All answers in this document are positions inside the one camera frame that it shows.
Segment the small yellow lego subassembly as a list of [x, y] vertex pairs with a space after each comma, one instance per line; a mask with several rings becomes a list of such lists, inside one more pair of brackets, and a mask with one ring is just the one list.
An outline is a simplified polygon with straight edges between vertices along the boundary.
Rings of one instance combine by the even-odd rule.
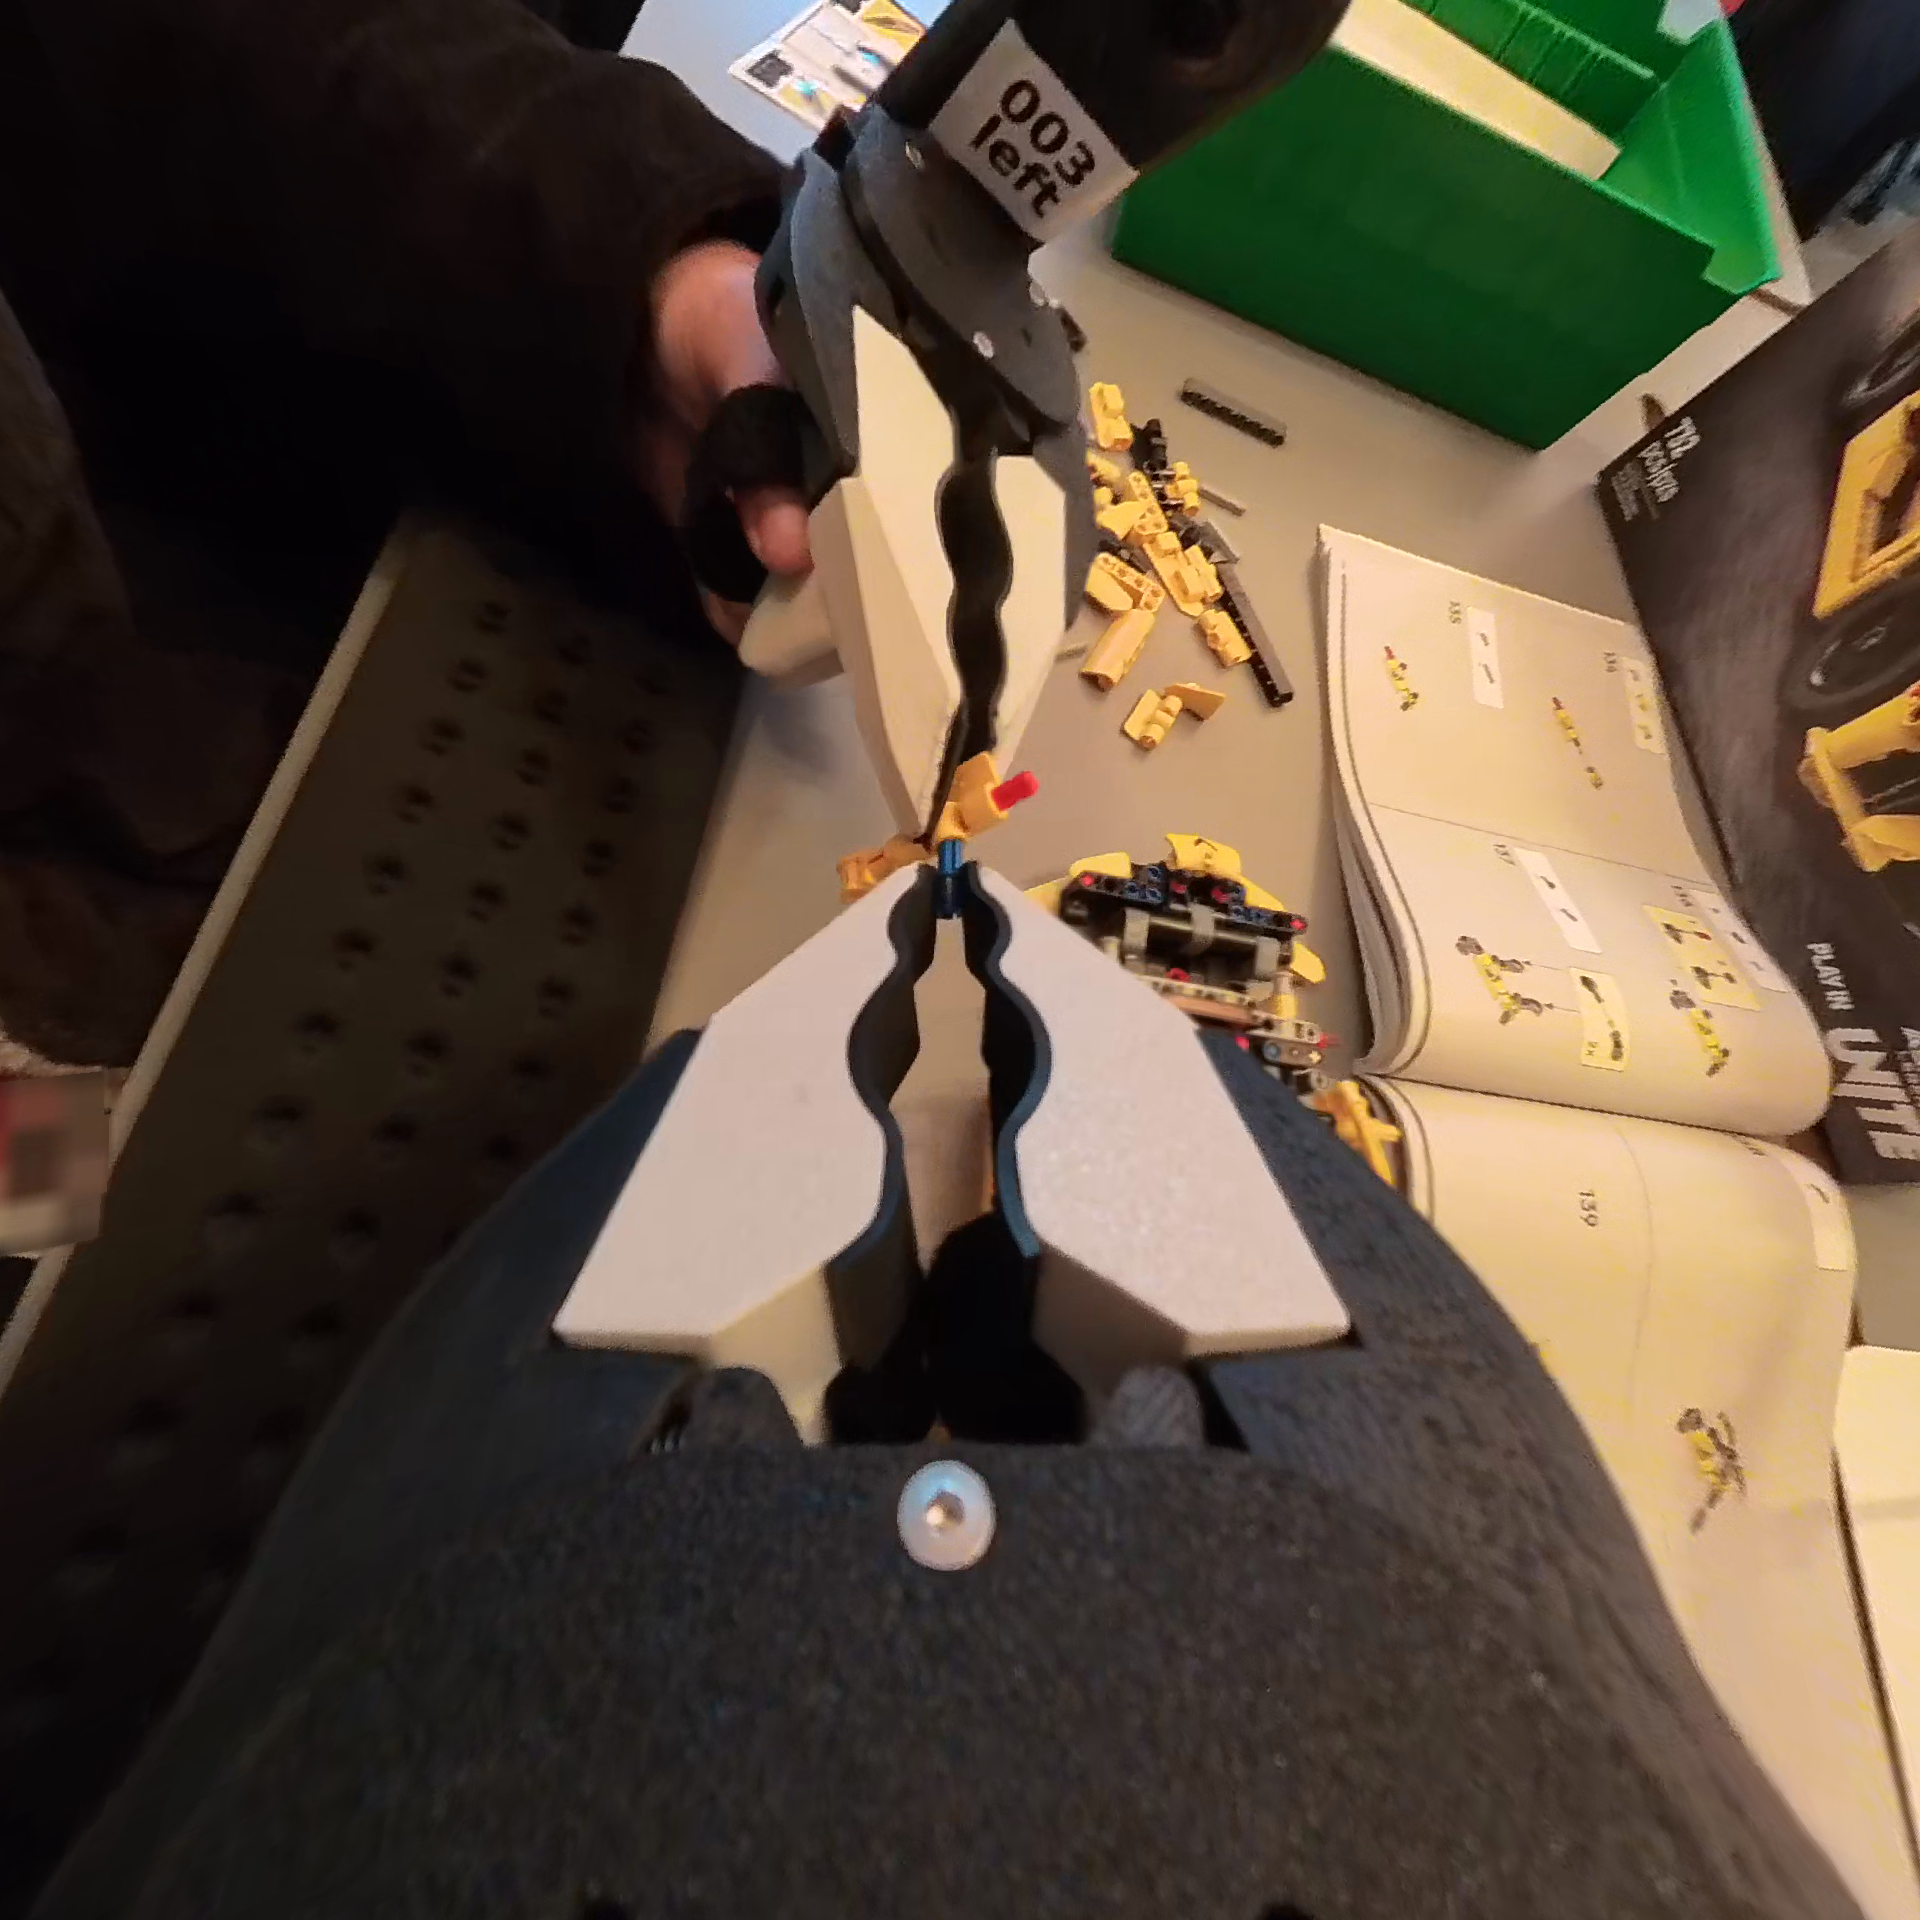
[[999, 798], [1002, 787], [1004, 778], [990, 753], [962, 762], [954, 772], [948, 800], [927, 831], [927, 844], [932, 849], [948, 841], [967, 844], [1002, 826], [1018, 806], [1018, 800]]

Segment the yellow printed sticker sheet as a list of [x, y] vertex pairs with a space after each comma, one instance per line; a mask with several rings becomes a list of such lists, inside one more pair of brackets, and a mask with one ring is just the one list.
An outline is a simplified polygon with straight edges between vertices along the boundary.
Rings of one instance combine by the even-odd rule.
[[734, 59], [730, 76], [822, 129], [836, 112], [857, 112], [924, 34], [924, 24], [894, 3], [811, 3]]

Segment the green plastic bin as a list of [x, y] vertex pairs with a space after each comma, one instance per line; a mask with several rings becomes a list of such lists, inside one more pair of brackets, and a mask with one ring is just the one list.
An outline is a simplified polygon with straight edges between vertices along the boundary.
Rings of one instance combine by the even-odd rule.
[[1142, 176], [1121, 265], [1548, 448], [1783, 273], [1719, 6], [1415, 6], [1613, 146], [1597, 176], [1326, 48]]

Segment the building instruction booklet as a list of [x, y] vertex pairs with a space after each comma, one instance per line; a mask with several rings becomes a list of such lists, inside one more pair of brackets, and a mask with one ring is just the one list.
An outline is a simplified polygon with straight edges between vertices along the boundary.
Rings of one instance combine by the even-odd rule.
[[1326, 528], [1358, 1079], [1399, 1187], [1612, 1474], [1723, 1718], [1865, 1916], [1915, 1916], [1833, 1459], [1833, 1075], [1683, 807], [1643, 638]]

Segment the dark grey holed beam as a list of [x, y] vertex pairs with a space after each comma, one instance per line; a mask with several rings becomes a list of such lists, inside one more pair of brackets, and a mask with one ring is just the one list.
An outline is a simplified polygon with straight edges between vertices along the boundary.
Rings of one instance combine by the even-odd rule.
[[1271, 417], [1267, 409], [1254, 407], [1247, 401], [1238, 401], [1231, 394], [1225, 394], [1215, 387], [1209, 387], [1202, 380], [1185, 380], [1179, 390], [1179, 403], [1194, 415], [1225, 425], [1243, 440], [1258, 442], [1263, 448], [1283, 448], [1290, 440], [1287, 425]]

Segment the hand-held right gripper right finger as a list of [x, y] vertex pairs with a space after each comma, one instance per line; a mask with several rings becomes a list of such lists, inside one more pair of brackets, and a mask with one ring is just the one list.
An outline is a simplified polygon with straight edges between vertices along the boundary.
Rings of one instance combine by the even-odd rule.
[[997, 1211], [1031, 1338], [1087, 1403], [1145, 1367], [1303, 1353], [1353, 1330], [1201, 1028], [979, 864]]

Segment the dark car set box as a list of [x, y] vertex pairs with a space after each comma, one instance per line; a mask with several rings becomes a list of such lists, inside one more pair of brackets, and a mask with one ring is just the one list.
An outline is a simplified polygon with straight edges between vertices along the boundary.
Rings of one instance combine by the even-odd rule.
[[1597, 502], [1850, 1184], [1917, 1176], [1917, 242], [1659, 420]]

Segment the pile of yellow brick pieces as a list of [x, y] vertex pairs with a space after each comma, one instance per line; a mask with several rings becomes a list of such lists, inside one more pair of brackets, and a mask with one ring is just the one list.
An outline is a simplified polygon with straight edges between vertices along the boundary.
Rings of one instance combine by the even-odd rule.
[[[1134, 425], [1142, 420], [1131, 415], [1117, 385], [1107, 380], [1087, 385], [1085, 466], [1094, 503], [1094, 555], [1087, 564], [1085, 602], [1090, 610], [1102, 615], [1103, 624], [1082, 654], [1078, 679], [1099, 694], [1116, 694], [1134, 674], [1163, 615], [1178, 615], [1218, 670], [1254, 679], [1243, 666], [1223, 666], [1211, 656], [1202, 634], [1167, 596], [1145, 554], [1142, 537], [1162, 535], [1166, 521], [1131, 455]], [[1206, 516], [1209, 507], [1236, 510], [1225, 496], [1223, 503], [1202, 510]]]

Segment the grey desk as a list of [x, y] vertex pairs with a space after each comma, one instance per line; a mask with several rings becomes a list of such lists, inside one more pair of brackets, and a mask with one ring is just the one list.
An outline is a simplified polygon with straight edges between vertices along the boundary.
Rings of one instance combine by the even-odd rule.
[[[1211, 322], [1188, 351], [1174, 344], [1178, 315], [1167, 299], [1147, 298], [1117, 270], [1093, 270], [1087, 256], [1068, 248], [1066, 290], [1093, 296], [1094, 348], [1114, 351], [1109, 361], [1121, 374], [1145, 374], [1147, 351], [1171, 351], [1178, 364], [1171, 374], [1155, 374], [1145, 382], [1147, 399], [1171, 399], [1171, 380], [1188, 364], [1211, 374], [1267, 376], [1287, 371], [1279, 351], [1236, 345], [1227, 353], [1227, 336]], [[1142, 763], [1142, 750], [1121, 746], [1121, 694], [1099, 694], [1076, 679], [1076, 663], [1051, 667], [1038, 702], [1039, 714], [1039, 812], [1038, 823], [1012, 831], [1009, 856], [993, 856], [1014, 879], [1042, 881], [1066, 866], [1068, 852], [1093, 849], [1099, 835], [1130, 849], [1145, 850], [1145, 840], [1158, 840], [1158, 827], [1223, 827], [1227, 844], [1254, 856], [1258, 881], [1297, 881], [1310, 919], [1323, 926], [1321, 940], [1342, 962], [1342, 978], [1327, 998], [1338, 1015], [1359, 1008], [1347, 906], [1335, 906], [1335, 827], [1327, 782], [1331, 748], [1317, 670], [1319, 641], [1308, 634], [1314, 624], [1311, 594], [1319, 592], [1319, 558], [1308, 558], [1308, 494], [1323, 494], [1331, 483], [1259, 483], [1254, 487], [1252, 587], [1254, 610], [1279, 617], [1279, 666], [1303, 670], [1303, 697], [1285, 715], [1267, 715], [1261, 695], [1247, 674], [1225, 674], [1209, 667], [1214, 691], [1225, 691], [1227, 720], [1178, 723], [1174, 736], [1197, 742], [1171, 750], [1171, 772], [1124, 772], [1122, 762]], [[993, 746], [990, 702], [979, 718], [969, 705], [969, 672], [959, 672], [962, 714], [950, 732], [946, 792], [959, 767], [959, 750]], [[668, 964], [663, 1014], [657, 1032], [666, 1033], [668, 1018], [716, 1014], [724, 998], [749, 982], [749, 964], [785, 958], [803, 934], [818, 930], [836, 898], [836, 881], [827, 881], [826, 852], [835, 831], [881, 826], [887, 800], [874, 768], [874, 756], [859, 735], [850, 682], [830, 682], [827, 691], [777, 691], [758, 679], [748, 699], [749, 718], [735, 736], [735, 762], [726, 796], [717, 807], [717, 826], [709, 831], [695, 879], [693, 908], [675, 938]], [[1574, 697], [1574, 714], [1595, 723], [1597, 746], [1612, 760], [1599, 760], [1602, 775], [1620, 775], [1607, 793], [1623, 806], [1620, 833], [1605, 840], [1609, 849], [1623, 835], [1623, 852], [1609, 856], [1646, 871], [1671, 868], [1691, 898], [1705, 898], [1719, 881], [1731, 881], [1721, 850], [1713, 844], [1710, 812], [1700, 798], [1694, 763], [1679, 746], [1663, 746], [1674, 756], [1671, 772], [1654, 767], [1652, 750], [1629, 755], [1625, 720], [1613, 720], [1589, 691]], [[1857, 1287], [1854, 1224], [1839, 1190], [1827, 1171], [1778, 1146], [1707, 1146], [1700, 1136], [1694, 1159], [1698, 1176], [1678, 1172], [1679, 1143], [1671, 1146], [1671, 1171], [1679, 1179], [1678, 1201], [1698, 1203], [1695, 1226], [1705, 1240], [1687, 1241], [1687, 1283], [1683, 1286], [1683, 1249], [1668, 1234], [1674, 1250], [1659, 1256], [1650, 1278], [1635, 1295], [1638, 1324], [1652, 1322], [1668, 1332], [1637, 1335], [1659, 1353], [1694, 1356], [1726, 1351], [1735, 1344], [1769, 1353], [1798, 1353], [1823, 1343], [1828, 1350], [1850, 1347]]]

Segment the person's left forearm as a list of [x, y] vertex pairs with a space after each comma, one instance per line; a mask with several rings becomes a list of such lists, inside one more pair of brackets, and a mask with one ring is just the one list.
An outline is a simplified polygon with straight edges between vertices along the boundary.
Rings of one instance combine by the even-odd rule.
[[777, 166], [523, 6], [5, 6], [5, 296], [93, 392], [315, 382], [498, 486], [609, 502], [658, 276]]

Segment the dark perforated chair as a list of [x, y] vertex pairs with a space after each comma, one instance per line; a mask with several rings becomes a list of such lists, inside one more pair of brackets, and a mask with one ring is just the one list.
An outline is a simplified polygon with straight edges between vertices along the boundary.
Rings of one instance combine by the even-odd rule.
[[218, 1632], [353, 1367], [646, 1040], [743, 670], [405, 519], [5, 1326], [25, 1916]]

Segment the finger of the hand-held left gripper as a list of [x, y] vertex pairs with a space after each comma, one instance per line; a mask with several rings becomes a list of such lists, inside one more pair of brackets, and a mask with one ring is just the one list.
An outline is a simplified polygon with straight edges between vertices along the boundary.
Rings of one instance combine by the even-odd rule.
[[954, 418], [913, 351], [862, 306], [852, 374], [857, 460], [814, 510], [814, 567], [881, 792], [899, 823], [931, 823], [964, 702], [939, 524]]
[[1076, 496], [1039, 460], [997, 460], [993, 496], [1005, 535], [1005, 587], [995, 610], [999, 652], [990, 723], [997, 767], [1010, 767], [1074, 622], [1085, 564], [1074, 555]]

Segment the yellow brick car model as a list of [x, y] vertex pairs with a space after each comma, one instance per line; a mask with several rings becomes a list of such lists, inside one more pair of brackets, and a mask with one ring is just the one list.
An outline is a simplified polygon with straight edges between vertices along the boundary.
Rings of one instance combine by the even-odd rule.
[[1206, 1033], [1294, 1094], [1385, 1187], [1401, 1184], [1401, 1129], [1353, 1078], [1317, 1018], [1327, 982], [1308, 918], [1247, 876], [1214, 838], [1171, 833], [1158, 857], [1085, 856], [1026, 891]]

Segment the person's left hand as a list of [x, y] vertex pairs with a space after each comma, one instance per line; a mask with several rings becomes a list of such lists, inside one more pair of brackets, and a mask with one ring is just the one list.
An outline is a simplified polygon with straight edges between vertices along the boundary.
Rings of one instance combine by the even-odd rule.
[[[701, 242], [671, 256], [649, 296], [654, 390], [641, 433], [641, 468], [663, 516], [676, 521], [687, 492], [691, 454], [709, 420], [734, 394], [780, 387], [775, 351], [756, 304], [758, 256], [734, 242]], [[749, 551], [769, 571], [804, 579], [811, 571], [809, 510], [788, 487], [734, 494]], [[749, 608], [701, 587], [709, 624], [734, 648]]]

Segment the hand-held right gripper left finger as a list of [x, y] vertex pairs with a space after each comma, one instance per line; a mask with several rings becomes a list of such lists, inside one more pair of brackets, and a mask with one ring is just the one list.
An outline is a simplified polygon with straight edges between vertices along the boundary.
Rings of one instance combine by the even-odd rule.
[[554, 1330], [748, 1369], [809, 1443], [922, 1283], [894, 1098], [922, 1054], [932, 868], [845, 908], [695, 1035]]

